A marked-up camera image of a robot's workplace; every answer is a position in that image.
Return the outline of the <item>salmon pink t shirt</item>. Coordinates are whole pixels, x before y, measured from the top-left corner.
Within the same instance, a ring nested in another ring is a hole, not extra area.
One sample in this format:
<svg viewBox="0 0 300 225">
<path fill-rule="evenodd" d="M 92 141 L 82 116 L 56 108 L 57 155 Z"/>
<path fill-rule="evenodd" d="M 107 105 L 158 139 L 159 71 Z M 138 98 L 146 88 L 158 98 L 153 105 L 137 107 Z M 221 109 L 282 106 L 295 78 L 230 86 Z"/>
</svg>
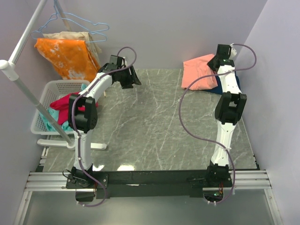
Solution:
<svg viewBox="0 0 300 225">
<path fill-rule="evenodd" d="M 183 78 L 181 87 L 187 89 L 188 86 L 197 78 L 212 75 L 213 71 L 207 63 L 213 59 L 214 54 L 207 54 L 191 60 L 183 62 Z M 218 86 L 217 80 L 214 76 L 203 78 L 194 83 L 190 90 L 211 90 Z"/>
</svg>

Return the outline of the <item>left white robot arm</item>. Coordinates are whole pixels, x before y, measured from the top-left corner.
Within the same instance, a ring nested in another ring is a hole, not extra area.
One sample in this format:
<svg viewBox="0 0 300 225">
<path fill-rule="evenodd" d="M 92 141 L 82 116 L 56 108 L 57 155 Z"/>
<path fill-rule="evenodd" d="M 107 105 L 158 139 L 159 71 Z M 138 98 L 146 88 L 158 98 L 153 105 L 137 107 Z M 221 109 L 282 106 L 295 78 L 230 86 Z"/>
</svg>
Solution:
<svg viewBox="0 0 300 225">
<path fill-rule="evenodd" d="M 122 89 L 141 85 L 134 66 L 125 66 L 125 59 L 111 55 L 110 61 L 98 72 L 95 79 L 78 94 L 71 94 L 68 102 L 68 122 L 74 130 L 76 158 L 71 170 L 72 177 L 82 188 L 89 188 L 94 182 L 91 160 L 91 136 L 98 122 L 97 101 L 115 82 Z"/>
</svg>

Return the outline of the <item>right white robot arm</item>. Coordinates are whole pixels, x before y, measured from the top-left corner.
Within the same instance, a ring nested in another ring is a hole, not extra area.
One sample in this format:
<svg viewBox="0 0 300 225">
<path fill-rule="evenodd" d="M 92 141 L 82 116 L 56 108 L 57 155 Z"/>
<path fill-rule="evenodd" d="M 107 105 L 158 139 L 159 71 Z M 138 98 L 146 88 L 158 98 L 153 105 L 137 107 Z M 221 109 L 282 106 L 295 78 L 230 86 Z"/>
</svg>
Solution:
<svg viewBox="0 0 300 225">
<path fill-rule="evenodd" d="M 231 149 L 233 132 L 241 119 L 247 96 L 242 94 L 239 88 L 230 45 L 218 44 L 216 55 L 207 65 L 219 77 L 222 91 L 215 109 L 217 143 L 206 175 L 206 183 L 211 187 L 216 187 L 220 183 L 231 180 L 228 153 Z"/>
</svg>

